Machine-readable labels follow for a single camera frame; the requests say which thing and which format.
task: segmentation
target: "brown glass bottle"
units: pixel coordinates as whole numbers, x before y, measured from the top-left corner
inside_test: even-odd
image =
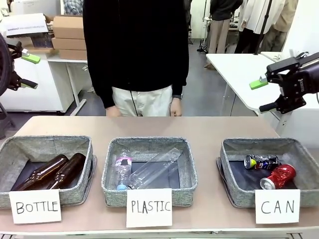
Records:
[[[82,171],[84,163],[85,156],[82,153],[74,154],[69,162],[56,173],[47,189],[60,189],[68,186]]]
[[[12,191],[34,190],[51,181],[54,175],[68,162],[68,158],[60,154],[43,166],[34,170],[31,175]]]

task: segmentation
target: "wrist watch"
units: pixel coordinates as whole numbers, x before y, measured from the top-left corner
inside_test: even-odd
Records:
[[[177,98],[177,99],[182,99],[183,98],[183,94],[180,94],[180,95],[173,95],[173,98]]]

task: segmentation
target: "white pants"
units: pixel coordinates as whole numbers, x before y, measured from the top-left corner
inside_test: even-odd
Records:
[[[157,91],[136,92],[112,87],[115,106],[123,116],[170,116],[171,86]]]

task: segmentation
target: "sign reading plastic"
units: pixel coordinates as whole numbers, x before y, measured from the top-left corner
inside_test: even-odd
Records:
[[[171,188],[128,190],[126,227],[172,226]]]
[[[300,190],[256,190],[256,223],[298,223]]]
[[[59,190],[9,192],[15,224],[61,221]]]

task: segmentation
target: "plastic bottle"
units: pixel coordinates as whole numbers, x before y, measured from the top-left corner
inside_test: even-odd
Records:
[[[69,162],[55,174],[47,189],[61,189],[68,186],[81,173],[85,158],[82,153],[74,154]]]
[[[122,149],[119,157],[115,162],[116,171],[116,190],[122,191],[126,190],[125,181],[131,175],[132,170],[132,158],[130,157],[130,152],[127,149]]]
[[[59,171],[67,162],[68,158],[60,154],[45,165],[34,170],[31,175],[19,186],[12,191],[34,190],[44,186],[48,181],[52,180],[57,171]]]
[[[126,182],[128,189],[145,189],[159,178],[169,167],[179,159],[181,151],[177,148],[168,148],[132,173]]]

